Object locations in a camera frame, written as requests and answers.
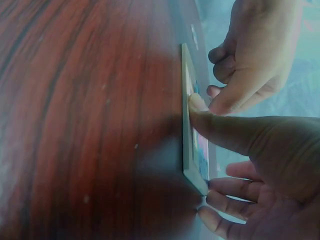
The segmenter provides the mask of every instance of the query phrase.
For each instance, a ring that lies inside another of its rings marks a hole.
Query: finger
[[[219,82],[228,84],[232,74],[235,72],[235,69],[235,57],[230,55],[214,65],[213,75]]]
[[[262,101],[266,100],[267,98],[271,97],[274,93],[272,92],[266,92],[264,94],[260,94],[256,92],[252,95],[251,98],[248,99],[244,104],[242,104],[238,109],[233,111],[233,114],[240,113],[243,111],[246,111],[247,109],[251,108],[252,106],[257,105],[258,103],[261,103]]]
[[[215,85],[210,85],[208,86],[208,88],[206,89],[206,93],[211,97],[211,98],[215,98],[223,89],[223,87],[218,87]]]
[[[213,233],[226,240],[238,240],[244,225],[228,221],[210,207],[203,206],[198,210],[199,217]]]
[[[225,196],[233,196],[248,200],[254,203],[258,202],[262,182],[249,181],[233,177],[216,178],[209,182],[209,188]]]
[[[253,213],[260,209],[258,204],[248,201],[235,200],[222,195],[215,190],[209,191],[206,197],[206,202],[218,211],[244,221],[247,221]]]
[[[213,144],[244,156],[258,151],[256,144],[263,141],[259,136],[276,125],[278,121],[275,119],[280,118],[222,117],[206,110],[208,107],[204,100],[198,94],[192,94],[189,98],[189,114],[191,124],[197,132]]]
[[[232,32],[233,32],[233,30],[229,29],[222,45],[223,45],[224,49],[226,50],[227,55],[235,56],[236,49],[237,49],[237,41],[233,37]]]
[[[252,181],[262,181],[260,175],[257,173],[254,164],[251,161],[230,163],[226,166],[226,174],[230,177],[249,179]]]
[[[208,58],[210,62],[213,64],[216,64],[217,62],[221,61],[226,56],[227,56],[227,51],[222,44],[212,49],[208,54]]]
[[[212,101],[209,109],[216,115],[228,115],[247,102],[268,80],[267,71],[240,69],[236,70],[228,85]]]

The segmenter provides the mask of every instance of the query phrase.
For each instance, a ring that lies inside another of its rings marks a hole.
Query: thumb
[[[210,142],[244,156],[249,156],[256,146],[261,131],[270,127],[272,117],[229,117],[209,112],[198,94],[189,98],[192,126]]]
[[[228,85],[214,98],[210,110],[217,115],[228,115],[246,103],[266,82],[272,78],[271,72],[255,69],[238,69],[232,75]],[[254,105],[262,99],[257,98]]]

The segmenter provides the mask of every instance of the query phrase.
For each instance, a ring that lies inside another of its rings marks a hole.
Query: table surface
[[[184,42],[205,93],[193,0],[0,1],[1,239],[199,239]]]

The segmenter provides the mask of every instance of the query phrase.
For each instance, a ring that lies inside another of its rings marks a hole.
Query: skin
[[[209,53],[213,74],[209,109],[228,115],[279,92],[294,60],[302,19],[300,0],[236,0],[224,42]]]
[[[227,240],[320,239],[320,118],[217,116],[198,94],[189,112],[201,135],[250,159],[211,180],[206,198],[246,224],[203,206],[198,214],[212,232]]]

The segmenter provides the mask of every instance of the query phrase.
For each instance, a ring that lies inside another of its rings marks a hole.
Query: wooden table
[[[205,239],[182,174],[184,42],[204,94],[193,0],[0,1],[1,239]]]

